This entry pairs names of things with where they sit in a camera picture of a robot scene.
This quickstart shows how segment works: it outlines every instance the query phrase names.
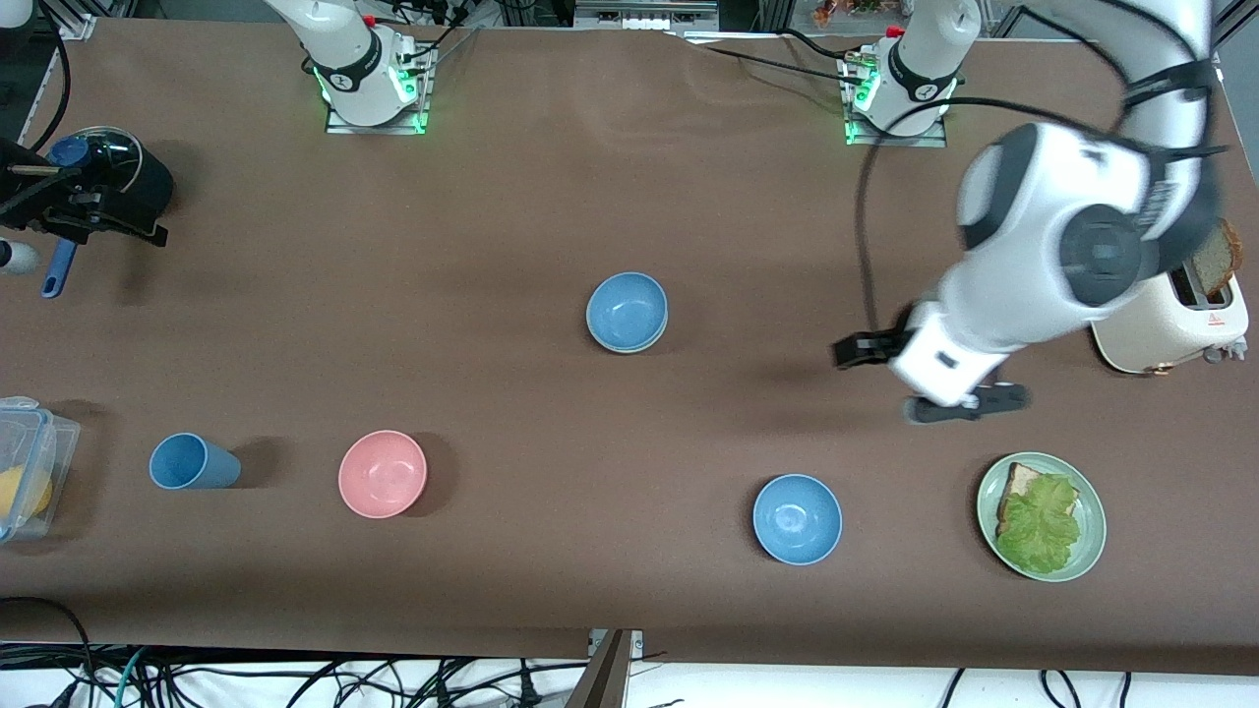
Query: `black device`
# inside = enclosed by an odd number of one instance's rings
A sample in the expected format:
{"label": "black device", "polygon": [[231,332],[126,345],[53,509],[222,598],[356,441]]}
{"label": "black device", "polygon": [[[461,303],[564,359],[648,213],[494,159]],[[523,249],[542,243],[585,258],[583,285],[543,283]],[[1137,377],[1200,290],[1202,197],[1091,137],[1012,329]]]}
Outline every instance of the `black device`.
{"label": "black device", "polygon": [[170,171],[126,131],[99,127],[57,141],[44,157],[0,139],[0,226],[77,244],[98,231],[166,246],[157,218],[174,191]]}

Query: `blue cap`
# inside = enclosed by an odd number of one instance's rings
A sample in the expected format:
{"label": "blue cap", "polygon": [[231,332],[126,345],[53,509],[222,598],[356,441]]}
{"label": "blue cap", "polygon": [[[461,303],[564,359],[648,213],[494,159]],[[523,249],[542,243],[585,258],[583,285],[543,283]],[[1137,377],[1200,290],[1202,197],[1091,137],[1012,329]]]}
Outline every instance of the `blue cap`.
{"label": "blue cap", "polygon": [[87,139],[72,135],[58,140],[48,151],[48,161],[58,168],[82,168],[88,163]]}

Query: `pink bowl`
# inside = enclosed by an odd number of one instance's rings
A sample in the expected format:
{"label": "pink bowl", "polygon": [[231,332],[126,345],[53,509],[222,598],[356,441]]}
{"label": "pink bowl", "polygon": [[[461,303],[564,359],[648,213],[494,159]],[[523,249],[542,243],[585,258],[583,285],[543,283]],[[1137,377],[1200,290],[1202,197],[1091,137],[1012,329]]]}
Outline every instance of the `pink bowl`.
{"label": "pink bowl", "polygon": [[428,462],[419,443],[392,430],[359,438],[341,460],[337,486],[355,514],[387,519],[419,499],[428,481]]}

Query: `lettuce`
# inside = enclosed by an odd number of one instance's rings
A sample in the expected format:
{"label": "lettuce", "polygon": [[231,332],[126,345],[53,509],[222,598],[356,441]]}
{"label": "lettuce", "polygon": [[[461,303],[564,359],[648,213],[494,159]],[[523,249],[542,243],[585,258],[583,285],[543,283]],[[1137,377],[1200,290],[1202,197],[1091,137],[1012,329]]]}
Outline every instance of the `lettuce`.
{"label": "lettuce", "polygon": [[997,537],[997,549],[1007,561],[1034,573],[1051,573],[1066,567],[1071,544],[1080,538],[1080,525],[1068,509],[1078,496],[1066,475],[1041,475],[1027,485],[1027,494],[1006,498],[1006,532]]}

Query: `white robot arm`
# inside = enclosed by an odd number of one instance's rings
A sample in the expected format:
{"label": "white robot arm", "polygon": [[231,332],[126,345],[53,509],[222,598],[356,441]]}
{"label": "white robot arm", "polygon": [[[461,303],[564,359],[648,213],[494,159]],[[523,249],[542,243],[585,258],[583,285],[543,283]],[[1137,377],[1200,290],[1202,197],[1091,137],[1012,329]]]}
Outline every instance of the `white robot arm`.
{"label": "white robot arm", "polygon": [[0,0],[0,58],[25,45],[34,29],[34,0]]}
{"label": "white robot arm", "polygon": [[[1138,282],[1188,258],[1220,215],[1206,147],[1210,1],[1027,5],[1097,39],[1133,77],[1126,118],[1118,135],[1030,123],[988,146],[962,180],[962,261],[896,328],[836,345],[840,368],[888,363],[939,407],[976,406],[977,387],[1010,354],[1108,317]],[[972,18],[973,0],[919,0],[903,47],[878,48],[881,84],[862,111],[871,122],[910,135],[901,126],[922,132],[934,121],[946,106],[932,97],[956,86]]]}
{"label": "white robot arm", "polygon": [[417,101],[410,37],[369,28],[353,0],[263,1],[297,33],[327,102],[347,122],[376,126]]}

